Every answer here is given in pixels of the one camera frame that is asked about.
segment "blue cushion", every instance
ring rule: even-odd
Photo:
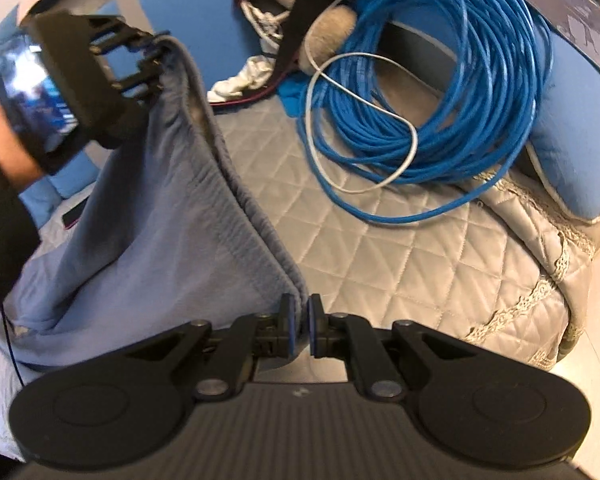
[[[99,168],[86,153],[80,152],[62,170],[48,179],[62,198],[70,198],[95,182],[99,173]]]
[[[233,0],[139,0],[155,32],[169,30],[189,50],[209,90],[217,81],[237,75],[249,56],[261,53],[251,25]],[[118,14],[115,1],[100,9]],[[124,50],[107,57],[121,77],[135,70],[135,60]]]
[[[395,19],[456,50],[455,34],[435,7],[405,7]],[[554,70],[529,151],[542,183],[565,212],[595,221],[600,217],[600,73],[558,34],[552,33],[552,41]]]
[[[45,177],[23,191],[20,194],[20,200],[29,210],[37,228],[40,229],[61,204],[62,197]]]

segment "beige fluffy object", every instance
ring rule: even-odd
[[[337,6],[322,13],[315,23],[311,37],[307,36],[300,47],[298,64],[300,70],[307,75],[315,73],[314,67],[309,63],[304,45],[309,47],[311,56],[318,66],[321,66],[347,41],[347,38],[356,27],[358,17],[347,6]]]

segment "blue cable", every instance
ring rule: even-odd
[[[495,164],[500,168],[481,186],[439,208],[400,217],[371,214],[346,202],[320,173],[308,147],[301,113],[299,134],[320,185],[334,203],[366,222],[405,224],[432,218],[494,186],[527,142],[554,62],[548,25],[524,0],[357,0],[358,23],[341,52],[377,52],[385,23],[405,4],[433,4],[443,13],[458,35],[458,62],[437,110],[417,129],[413,162],[393,184],[453,183]],[[534,25],[545,44],[544,70]],[[366,101],[376,100],[395,113],[379,88],[373,59],[352,56],[336,60],[325,74]],[[306,89],[301,102],[305,99]],[[352,173],[382,182],[398,171],[408,156],[411,135],[403,122],[373,110],[323,78],[315,84],[311,108],[328,112],[352,156],[341,155],[328,145],[320,129],[320,114],[311,122],[317,151]],[[454,121],[443,126],[452,112]]]

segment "wrist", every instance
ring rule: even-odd
[[[44,176],[44,172],[11,129],[0,106],[0,169],[10,184],[22,191]]]

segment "smartphone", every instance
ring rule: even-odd
[[[87,205],[87,200],[88,198],[85,198],[76,207],[72,208],[71,210],[62,215],[62,224],[64,224],[65,229],[71,229],[74,225],[78,223],[80,215],[82,215],[84,207]]]

